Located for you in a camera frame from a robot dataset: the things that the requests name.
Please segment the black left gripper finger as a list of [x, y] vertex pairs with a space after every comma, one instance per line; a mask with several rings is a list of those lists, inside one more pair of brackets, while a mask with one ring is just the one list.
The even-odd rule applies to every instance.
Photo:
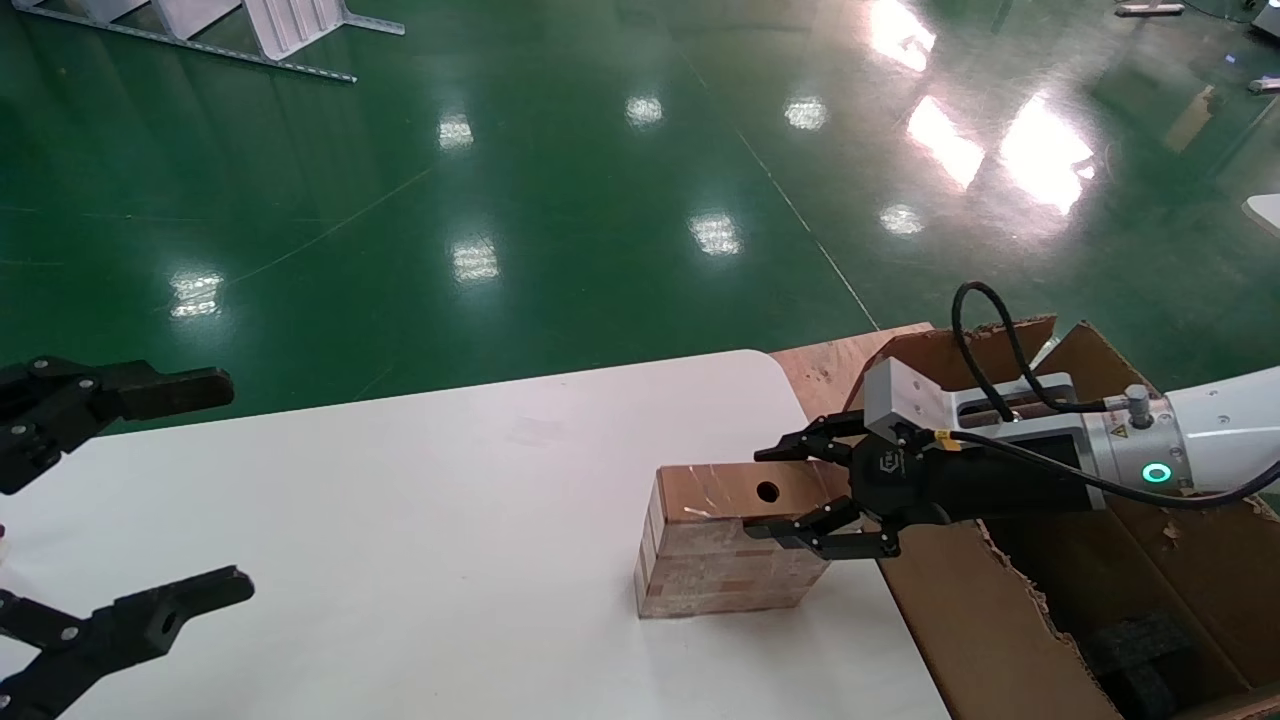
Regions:
[[187, 621], [253, 594], [236, 566], [120, 597], [87, 618], [4, 591], [3, 635], [38, 652], [3, 679], [1, 716], [58, 719], [104, 678], [168, 655]]
[[223, 369], [160, 373], [146, 361], [91, 366], [41, 356], [1, 372], [1, 492], [13, 496], [115, 421], [224, 407]]

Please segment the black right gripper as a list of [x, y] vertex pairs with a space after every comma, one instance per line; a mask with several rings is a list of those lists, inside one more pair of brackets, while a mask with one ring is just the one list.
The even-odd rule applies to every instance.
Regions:
[[[841, 441], [867, 433], [863, 410], [842, 411], [818, 416], [755, 451], [755, 462], [847, 465], [852, 498], [832, 500], [795, 519], [745, 521], [745, 534], [822, 560], [882, 560], [901, 555], [899, 529], [905, 527], [1102, 509], [1100, 489], [982, 446], [928, 450], [916, 457], [884, 439], [863, 439], [854, 447]], [[888, 527], [855, 530], [863, 511]]]

